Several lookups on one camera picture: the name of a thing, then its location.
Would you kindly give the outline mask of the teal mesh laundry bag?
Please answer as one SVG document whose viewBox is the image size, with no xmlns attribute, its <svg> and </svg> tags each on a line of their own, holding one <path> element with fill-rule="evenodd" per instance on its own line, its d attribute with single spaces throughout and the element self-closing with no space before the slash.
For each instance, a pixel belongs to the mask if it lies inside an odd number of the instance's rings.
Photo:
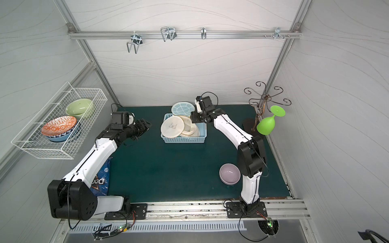
<svg viewBox="0 0 389 243">
<path fill-rule="evenodd" d="M 171 107 L 173 115 L 190 116 L 193 111 L 195 111 L 195 107 L 189 102 L 177 102 Z"/>
</svg>

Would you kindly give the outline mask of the cream mesh laundry bag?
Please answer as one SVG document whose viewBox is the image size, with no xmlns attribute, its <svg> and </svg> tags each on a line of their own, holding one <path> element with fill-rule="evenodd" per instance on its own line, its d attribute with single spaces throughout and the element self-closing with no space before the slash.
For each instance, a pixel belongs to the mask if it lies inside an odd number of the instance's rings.
<svg viewBox="0 0 389 243">
<path fill-rule="evenodd" d="M 200 130 L 188 116 L 173 115 L 162 123 L 161 134 L 166 138 L 199 137 Z"/>
</svg>

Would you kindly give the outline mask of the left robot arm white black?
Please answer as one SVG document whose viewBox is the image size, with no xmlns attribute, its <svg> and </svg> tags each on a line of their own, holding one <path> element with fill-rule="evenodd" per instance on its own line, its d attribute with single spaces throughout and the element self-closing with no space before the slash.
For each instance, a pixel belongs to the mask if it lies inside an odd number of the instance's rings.
<svg viewBox="0 0 389 243">
<path fill-rule="evenodd" d="M 113 112 L 111 123 L 95 139 L 84 158 L 61 180 L 47 188 L 51 216 L 57 219 L 89 220 L 94 215 L 119 212 L 124 196 L 96 196 L 91 191 L 103 164 L 128 138 L 136 140 L 151 128 L 144 119 L 134 119 L 127 111 Z"/>
</svg>

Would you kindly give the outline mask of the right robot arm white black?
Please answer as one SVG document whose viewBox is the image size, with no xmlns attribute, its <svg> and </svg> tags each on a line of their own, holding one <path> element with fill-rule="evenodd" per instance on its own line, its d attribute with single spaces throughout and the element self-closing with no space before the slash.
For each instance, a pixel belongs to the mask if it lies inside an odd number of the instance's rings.
<svg viewBox="0 0 389 243">
<path fill-rule="evenodd" d="M 241 208 L 245 213 L 255 211 L 260 207 L 260 178 L 266 167 L 263 139 L 246 133 L 221 109 L 209 113 L 192 111 L 190 118 L 193 123 L 212 123 L 236 147 L 238 169 L 243 179 Z"/>
</svg>

